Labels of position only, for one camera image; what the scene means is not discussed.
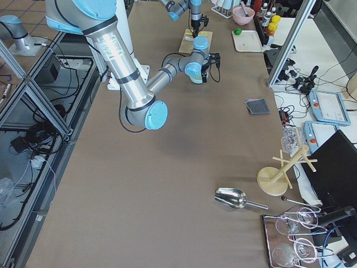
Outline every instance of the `pink bowl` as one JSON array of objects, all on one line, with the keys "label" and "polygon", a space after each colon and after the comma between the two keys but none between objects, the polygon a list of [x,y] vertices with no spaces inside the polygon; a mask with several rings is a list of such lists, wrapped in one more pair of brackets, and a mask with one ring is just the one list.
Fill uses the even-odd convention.
[{"label": "pink bowl", "polygon": [[245,7],[247,9],[249,17],[245,17],[243,8],[241,6],[235,7],[232,10],[233,19],[238,25],[246,25],[248,24],[254,17],[254,10],[249,7]]}]

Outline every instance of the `brown table surface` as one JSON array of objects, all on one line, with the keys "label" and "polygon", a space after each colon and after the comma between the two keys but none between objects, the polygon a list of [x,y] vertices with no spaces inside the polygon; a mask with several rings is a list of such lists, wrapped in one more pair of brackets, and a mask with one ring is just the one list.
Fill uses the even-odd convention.
[{"label": "brown table surface", "polygon": [[[268,266],[261,215],[291,204],[263,193],[255,177],[279,167],[272,156],[282,127],[263,55],[236,52],[237,25],[210,7],[202,9],[211,52],[221,55],[221,82],[196,85],[179,74],[158,96],[168,105],[167,123],[139,134],[122,129],[119,93],[103,84],[26,267]],[[134,4],[134,50],[151,76],[178,50],[187,16],[172,22],[157,2]],[[247,98],[265,98],[272,113],[249,115]],[[297,199],[293,185],[287,196]],[[270,210],[225,208],[214,200],[220,186],[242,189]]]}]

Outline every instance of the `power adapter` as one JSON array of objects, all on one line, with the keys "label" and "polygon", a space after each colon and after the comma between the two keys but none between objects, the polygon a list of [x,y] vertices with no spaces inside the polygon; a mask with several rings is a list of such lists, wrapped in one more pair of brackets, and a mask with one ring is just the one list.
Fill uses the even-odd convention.
[{"label": "power adapter", "polygon": [[26,143],[23,137],[15,138],[10,142],[10,144],[18,154],[22,153],[28,148],[28,144]]},{"label": "power adapter", "polygon": [[283,111],[283,110],[279,110],[279,116],[280,116],[280,120],[281,120],[281,124],[282,125],[286,125],[290,123],[289,120],[289,115],[287,112]]}]

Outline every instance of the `wooden mug tree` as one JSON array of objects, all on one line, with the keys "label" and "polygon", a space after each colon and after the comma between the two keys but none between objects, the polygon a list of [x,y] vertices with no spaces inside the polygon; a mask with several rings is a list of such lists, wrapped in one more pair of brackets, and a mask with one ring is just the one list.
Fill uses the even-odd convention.
[{"label": "wooden mug tree", "polygon": [[281,168],[277,169],[275,167],[267,166],[259,170],[257,175],[257,182],[259,187],[269,195],[282,195],[286,192],[288,187],[292,189],[290,180],[286,172],[297,163],[307,163],[313,172],[316,172],[315,167],[312,162],[317,162],[316,159],[308,159],[306,153],[308,152],[307,145],[301,145],[300,135],[298,130],[296,130],[297,142],[299,149],[297,152],[289,159],[283,159],[283,152],[280,150],[280,158],[273,157],[273,160],[278,160],[281,163]]}]

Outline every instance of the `plastic bag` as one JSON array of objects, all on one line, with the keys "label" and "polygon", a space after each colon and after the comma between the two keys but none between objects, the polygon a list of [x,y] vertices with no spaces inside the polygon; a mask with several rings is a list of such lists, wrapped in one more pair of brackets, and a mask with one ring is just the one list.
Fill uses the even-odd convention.
[{"label": "plastic bag", "polygon": [[16,195],[13,192],[13,182],[9,178],[0,179],[0,210],[6,209],[16,202]]}]

